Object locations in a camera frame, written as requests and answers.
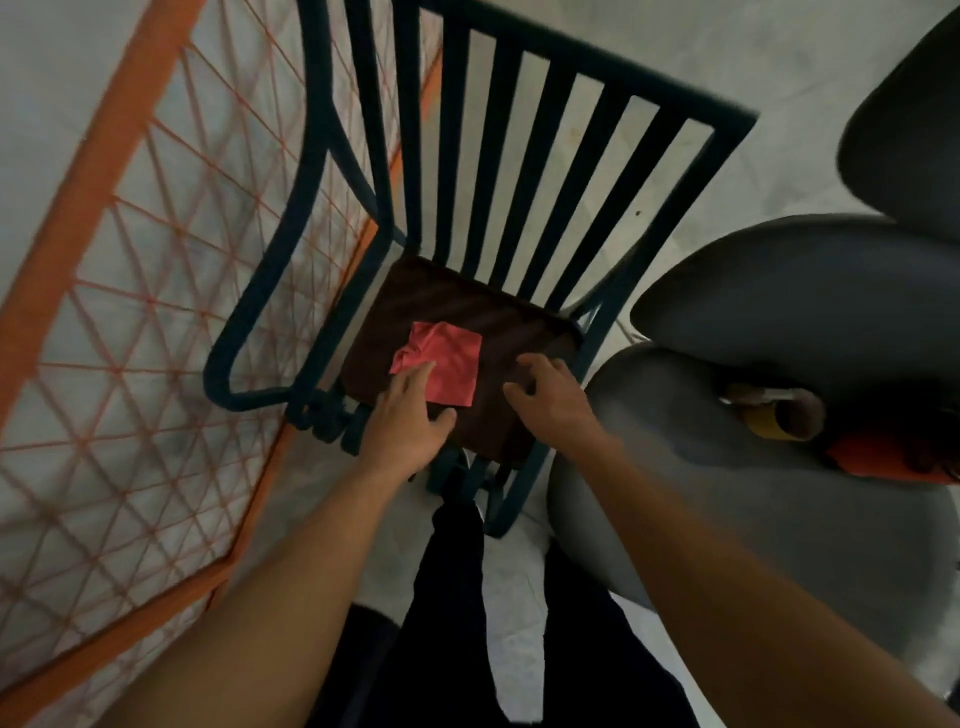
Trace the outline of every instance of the trousers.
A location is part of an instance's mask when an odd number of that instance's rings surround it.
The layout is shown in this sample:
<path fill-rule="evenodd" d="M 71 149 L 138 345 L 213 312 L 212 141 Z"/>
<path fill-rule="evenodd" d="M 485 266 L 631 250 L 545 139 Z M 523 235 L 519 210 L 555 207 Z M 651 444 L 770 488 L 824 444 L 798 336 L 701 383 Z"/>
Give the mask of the trousers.
<path fill-rule="evenodd" d="M 448 502 L 433 525 L 413 603 L 361 724 L 511 725 L 487 654 L 480 514 L 472 503 Z M 543 587 L 543 726 L 697 726 L 678 680 L 634 635 L 610 593 L 556 543 L 547 551 Z"/>

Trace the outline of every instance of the person's left arm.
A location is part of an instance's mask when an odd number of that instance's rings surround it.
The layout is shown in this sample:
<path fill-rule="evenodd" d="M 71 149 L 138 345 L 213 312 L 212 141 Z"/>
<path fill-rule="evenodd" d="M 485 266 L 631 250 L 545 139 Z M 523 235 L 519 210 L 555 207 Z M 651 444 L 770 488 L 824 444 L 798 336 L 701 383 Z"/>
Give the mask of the person's left arm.
<path fill-rule="evenodd" d="M 300 728 L 309 715 L 384 511 L 443 446 L 456 421 L 431 423 L 432 364 L 380 395 L 360 455 L 295 533 L 188 630 L 107 712 L 101 728 Z"/>

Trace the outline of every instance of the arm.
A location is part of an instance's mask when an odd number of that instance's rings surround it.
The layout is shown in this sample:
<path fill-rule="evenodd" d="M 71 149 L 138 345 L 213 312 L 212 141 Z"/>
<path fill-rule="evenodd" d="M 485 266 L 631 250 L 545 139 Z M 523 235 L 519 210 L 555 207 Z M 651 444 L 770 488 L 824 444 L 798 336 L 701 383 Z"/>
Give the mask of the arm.
<path fill-rule="evenodd" d="M 384 510 L 456 421 L 427 419 L 432 365 L 380 395 L 360 456 L 320 506 L 108 711 L 102 728 L 296 726 L 309 715 Z"/>
<path fill-rule="evenodd" d="M 524 354 L 537 393 L 504 394 L 577 466 L 686 666 L 731 728 L 956 728 L 960 720 L 823 603 L 639 471 L 560 360 Z"/>

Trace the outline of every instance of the folded cloth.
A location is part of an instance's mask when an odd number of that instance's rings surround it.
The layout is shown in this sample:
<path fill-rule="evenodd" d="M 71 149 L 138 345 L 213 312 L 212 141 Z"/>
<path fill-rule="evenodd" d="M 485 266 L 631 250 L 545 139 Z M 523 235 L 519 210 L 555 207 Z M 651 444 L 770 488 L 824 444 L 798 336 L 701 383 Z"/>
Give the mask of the folded cloth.
<path fill-rule="evenodd" d="M 469 407 L 477 386 L 480 369 L 480 342 L 475 331 L 455 327 L 446 321 L 427 324 L 415 321 L 406 346 L 396 350 L 390 374 L 415 367 L 425 361 L 437 366 L 426 383 L 426 400 L 437 404 Z"/>

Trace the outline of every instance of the person's left hand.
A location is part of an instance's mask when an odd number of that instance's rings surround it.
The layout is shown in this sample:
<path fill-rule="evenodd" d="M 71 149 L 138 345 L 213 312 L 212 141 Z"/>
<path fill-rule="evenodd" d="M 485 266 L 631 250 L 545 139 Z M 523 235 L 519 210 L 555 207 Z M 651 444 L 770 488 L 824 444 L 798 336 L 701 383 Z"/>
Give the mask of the person's left hand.
<path fill-rule="evenodd" d="M 394 375 L 390 389 L 376 398 L 360 444 L 358 467 L 401 481 L 419 472 L 444 446 L 457 423 L 457 412 L 445 409 L 436 422 L 426 414 L 426 380 L 430 361 Z"/>

